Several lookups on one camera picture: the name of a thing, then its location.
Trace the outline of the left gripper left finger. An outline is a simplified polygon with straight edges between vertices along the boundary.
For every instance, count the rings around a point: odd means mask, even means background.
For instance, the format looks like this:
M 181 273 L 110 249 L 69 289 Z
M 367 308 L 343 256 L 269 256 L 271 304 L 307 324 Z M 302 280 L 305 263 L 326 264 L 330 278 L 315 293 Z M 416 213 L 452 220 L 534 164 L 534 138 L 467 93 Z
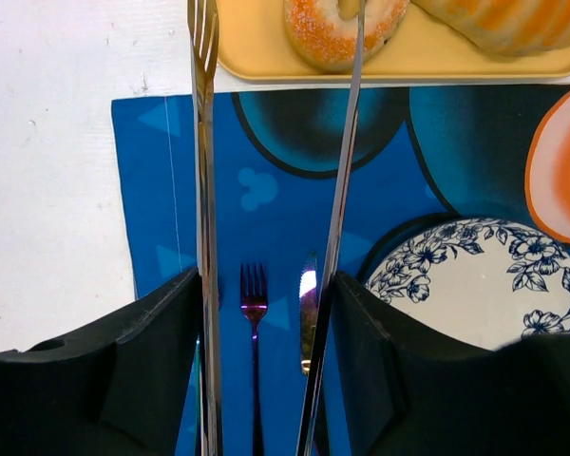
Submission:
M 27 351 L 0 352 L 0 455 L 171 455 L 200 330 L 200 276 Z

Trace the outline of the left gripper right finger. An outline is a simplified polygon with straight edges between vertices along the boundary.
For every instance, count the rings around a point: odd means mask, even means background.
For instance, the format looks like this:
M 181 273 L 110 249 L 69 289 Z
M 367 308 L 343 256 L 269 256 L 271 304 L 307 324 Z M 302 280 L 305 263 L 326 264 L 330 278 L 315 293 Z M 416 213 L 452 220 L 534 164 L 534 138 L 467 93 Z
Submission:
M 487 351 L 344 272 L 332 325 L 352 454 L 570 455 L 570 334 Z

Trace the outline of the sugared ring donut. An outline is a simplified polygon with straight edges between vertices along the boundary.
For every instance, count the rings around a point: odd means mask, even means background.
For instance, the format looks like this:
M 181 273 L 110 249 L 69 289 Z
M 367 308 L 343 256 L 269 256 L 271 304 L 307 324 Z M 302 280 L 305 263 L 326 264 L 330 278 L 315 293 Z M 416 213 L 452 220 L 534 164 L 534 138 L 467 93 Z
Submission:
M 308 64 L 328 72 L 352 68 L 357 42 L 368 60 L 397 31 L 409 2 L 370 0 L 357 3 L 357 13 L 346 18 L 337 1 L 293 0 L 283 6 L 284 24 L 291 45 Z

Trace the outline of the silver metal tongs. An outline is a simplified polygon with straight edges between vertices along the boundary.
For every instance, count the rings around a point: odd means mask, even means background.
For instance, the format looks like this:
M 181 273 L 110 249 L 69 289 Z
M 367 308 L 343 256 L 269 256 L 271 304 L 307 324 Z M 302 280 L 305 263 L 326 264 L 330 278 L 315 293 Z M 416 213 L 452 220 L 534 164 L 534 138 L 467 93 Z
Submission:
M 192 95 L 195 108 L 195 164 L 197 197 L 198 265 L 202 281 L 203 347 L 202 452 L 220 455 L 222 439 L 221 358 L 219 345 L 218 246 L 214 157 L 214 80 L 219 52 L 219 14 L 214 1 L 187 4 L 190 35 Z M 330 231 L 318 298 L 318 317 L 314 331 L 311 369 L 305 389 L 297 441 L 297 454 L 311 453 L 317 404 L 322 388 L 322 372 L 333 300 L 332 282 L 336 272 L 348 194 L 354 140 L 358 119 L 358 99 L 363 68 L 365 12 L 357 14 L 357 36 L 350 93 Z

